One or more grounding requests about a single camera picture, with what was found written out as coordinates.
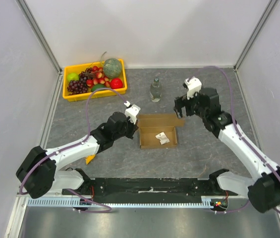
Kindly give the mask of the brown cardboard box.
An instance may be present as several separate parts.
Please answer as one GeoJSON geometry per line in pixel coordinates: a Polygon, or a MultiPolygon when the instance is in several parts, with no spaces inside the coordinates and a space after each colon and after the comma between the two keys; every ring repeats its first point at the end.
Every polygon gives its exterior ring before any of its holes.
{"type": "Polygon", "coordinates": [[[141,149],[163,149],[177,146],[177,127],[184,126],[184,119],[176,114],[141,114],[138,117],[139,142],[141,149]],[[170,142],[161,145],[155,137],[164,132],[170,142]]]}

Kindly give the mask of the clear glass bottle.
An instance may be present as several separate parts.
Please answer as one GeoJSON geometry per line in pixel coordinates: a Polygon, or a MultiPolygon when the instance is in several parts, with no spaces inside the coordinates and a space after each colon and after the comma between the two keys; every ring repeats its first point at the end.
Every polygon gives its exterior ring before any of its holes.
{"type": "Polygon", "coordinates": [[[158,102],[162,95],[162,85],[158,78],[155,78],[150,86],[150,95],[152,102],[158,102]]]}

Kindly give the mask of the green avocado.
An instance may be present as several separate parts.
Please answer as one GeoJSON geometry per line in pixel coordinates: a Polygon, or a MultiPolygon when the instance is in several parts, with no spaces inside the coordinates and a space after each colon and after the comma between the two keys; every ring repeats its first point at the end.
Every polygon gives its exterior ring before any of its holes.
{"type": "Polygon", "coordinates": [[[91,92],[95,92],[97,89],[105,88],[104,84],[96,84],[91,87],[91,92]]]}

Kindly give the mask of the green netted melon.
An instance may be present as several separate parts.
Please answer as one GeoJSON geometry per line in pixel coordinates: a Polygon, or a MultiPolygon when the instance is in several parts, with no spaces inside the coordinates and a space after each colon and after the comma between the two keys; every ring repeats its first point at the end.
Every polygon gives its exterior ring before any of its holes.
{"type": "Polygon", "coordinates": [[[122,64],[118,59],[107,59],[103,65],[103,71],[108,78],[117,78],[122,72],[122,64]]]}

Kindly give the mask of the red tomato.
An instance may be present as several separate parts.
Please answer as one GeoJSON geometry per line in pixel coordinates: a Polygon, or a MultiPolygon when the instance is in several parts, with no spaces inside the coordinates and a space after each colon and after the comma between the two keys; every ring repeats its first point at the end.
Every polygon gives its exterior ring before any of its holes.
{"type": "Polygon", "coordinates": [[[114,78],[110,82],[111,89],[120,89],[123,88],[123,82],[120,78],[114,78]]]}

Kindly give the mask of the yellow snack packet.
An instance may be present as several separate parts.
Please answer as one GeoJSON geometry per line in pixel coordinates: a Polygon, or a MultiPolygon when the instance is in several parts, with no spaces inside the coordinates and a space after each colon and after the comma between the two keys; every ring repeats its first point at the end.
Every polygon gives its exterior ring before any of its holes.
{"type": "Polygon", "coordinates": [[[89,155],[85,158],[85,163],[86,165],[88,165],[94,158],[95,158],[95,154],[94,155],[89,155]]]}

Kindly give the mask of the green apple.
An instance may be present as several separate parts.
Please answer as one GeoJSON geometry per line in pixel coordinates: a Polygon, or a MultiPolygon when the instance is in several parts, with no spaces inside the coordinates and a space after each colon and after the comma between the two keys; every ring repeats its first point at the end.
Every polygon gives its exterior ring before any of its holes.
{"type": "Polygon", "coordinates": [[[67,81],[68,82],[71,82],[71,81],[78,81],[80,78],[79,78],[79,75],[77,73],[69,73],[66,77],[67,81]]]}

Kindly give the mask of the dark purple grape bunch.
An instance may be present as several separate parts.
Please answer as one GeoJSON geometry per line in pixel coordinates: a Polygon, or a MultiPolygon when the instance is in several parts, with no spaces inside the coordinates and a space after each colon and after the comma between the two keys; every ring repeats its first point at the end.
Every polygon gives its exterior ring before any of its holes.
{"type": "Polygon", "coordinates": [[[68,83],[67,92],[69,96],[84,94],[88,92],[89,87],[87,86],[86,80],[72,80],[68,83]]]}

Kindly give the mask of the small white packet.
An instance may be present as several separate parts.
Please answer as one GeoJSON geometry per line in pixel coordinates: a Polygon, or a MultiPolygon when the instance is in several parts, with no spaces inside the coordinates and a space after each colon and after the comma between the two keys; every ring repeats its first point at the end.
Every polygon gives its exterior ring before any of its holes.
{"type": "Polygon", "coordinates": [[[167,144],[170,142],[169,138],[167,137],[167,135],[164,132],[157,134],[155,137],[159,140],[161,145],[164,145],[164,144],[167,144]]]}

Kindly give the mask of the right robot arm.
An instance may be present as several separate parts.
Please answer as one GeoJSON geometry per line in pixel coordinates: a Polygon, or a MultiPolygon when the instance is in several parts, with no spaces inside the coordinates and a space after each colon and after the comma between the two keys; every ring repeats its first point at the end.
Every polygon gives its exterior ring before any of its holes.
{"type": "Polygon", "coordinates": [[[280,166],[249,140],[231,114],[221,109],[216,89],[202,88],[176,97],[174,111],[178,118],[183,111],[187,116],[201,118],[205,128],[237,156],[251,175],[242,177],[228,170],[213,173],[215,178],[208,182],[211,194],[231,191],[247,198],[260,213],[280,205],[280,166]]]}

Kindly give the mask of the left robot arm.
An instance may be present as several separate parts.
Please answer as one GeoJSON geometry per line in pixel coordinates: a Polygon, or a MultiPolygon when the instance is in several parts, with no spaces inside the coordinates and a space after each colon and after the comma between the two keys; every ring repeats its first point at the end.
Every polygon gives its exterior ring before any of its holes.
{"type": "Polygon", "coordinates": [[[85,137],[60,147],[44,150],[36,146],[30,150],[16,172],[21,182],[19,193],[37,199],[50,190],[73,189],[79,195],[88,193],[90,183],[79,171],[61,168],[83,157],[99,154],[122,138],[133,138],[138,129],[137,116],[129,112],[115,112],[85,137]]]}

